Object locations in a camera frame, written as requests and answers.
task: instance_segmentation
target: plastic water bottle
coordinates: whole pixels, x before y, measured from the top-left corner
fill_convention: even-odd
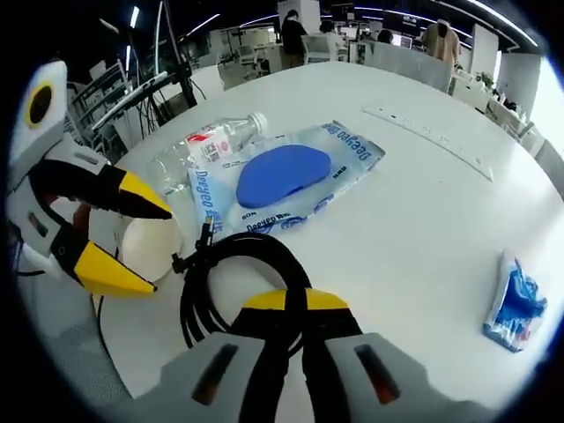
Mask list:
[[[150,177],[165,195],[182,190],[189,186],[189,167],[205,167],[238,152],[261,135],[267,124],[262,113],[218,119],[160,152],[149,163]]]

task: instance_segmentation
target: bottle label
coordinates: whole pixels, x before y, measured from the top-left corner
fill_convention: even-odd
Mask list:
[[[199,166],[205,166],[232,153],[223,128],[210,128],[203,133],[196,132],[188,135],[184,140],[188,143],[190,153]]]

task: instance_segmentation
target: person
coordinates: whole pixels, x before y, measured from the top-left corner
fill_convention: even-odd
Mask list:
[[[335,43],[337,51],[345,46],[345,40],[343,37],[335,33],[335,24],[330,20],[324,20],[319,26],[319,32],[324,33],[330,39],[331,42]]]
[[[301,40],[302,35],[308,35],[298,21],[300,15],[294,9],[290,10],[282,24],[282,45],[286,56],[285,69],[303,65],[305,49]]]
[[[460,55],[460,40],[446,19],[430,25],[421,38],[425,52],[434,58],[454,66]]]
[[[382,29],[378,34],[378,41],[384,42],[386,44],[391,44],[391,41],[394,39],[394,35],[388,29]]]

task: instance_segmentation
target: bottle cap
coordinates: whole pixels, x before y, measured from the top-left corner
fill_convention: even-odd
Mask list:
[[[268,121],[266,120],[266,116],[260,112],[255,112],[251,114],[250,117],[255,122],[258,133],[263,134],[268,128]]]

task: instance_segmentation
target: white round table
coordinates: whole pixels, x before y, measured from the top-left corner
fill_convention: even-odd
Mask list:
[[[424,138],[362,113],[370,104],[458,143],[489,164],[493,181]],[[332,62],[276,73],[203,102],[157,130],[120,166],[147,179],[149,159],[163,148],[216,118],[254,111],[266,115],[272,136],[336,119],[385,150],[375,169],[326,210],[275,236],[314,287],[343,298],[365,332],[379,332],[423,364],[438,390],[502,408],[542,357],[564,301],[564,204],[534,159],[444,93],[382,70]],[[192,203],[182,195],[168,200],[186,256],[199,233]],[[99,213],[91,226],[93,234],[111,232]],[[504,249],[520,258],[549,304],[540,331],[516,354],[481,334]],[[233,258],[211,273],[214,299],[228,319],[250,295],[271,289],[271,271],[248,264]],[[155,387],[161,368],[186,351],[182,284],[169,272],[152,298],[105,299],[102,334],[133,397]],[[277,421],[313,421],[300,354],[292,360]]]

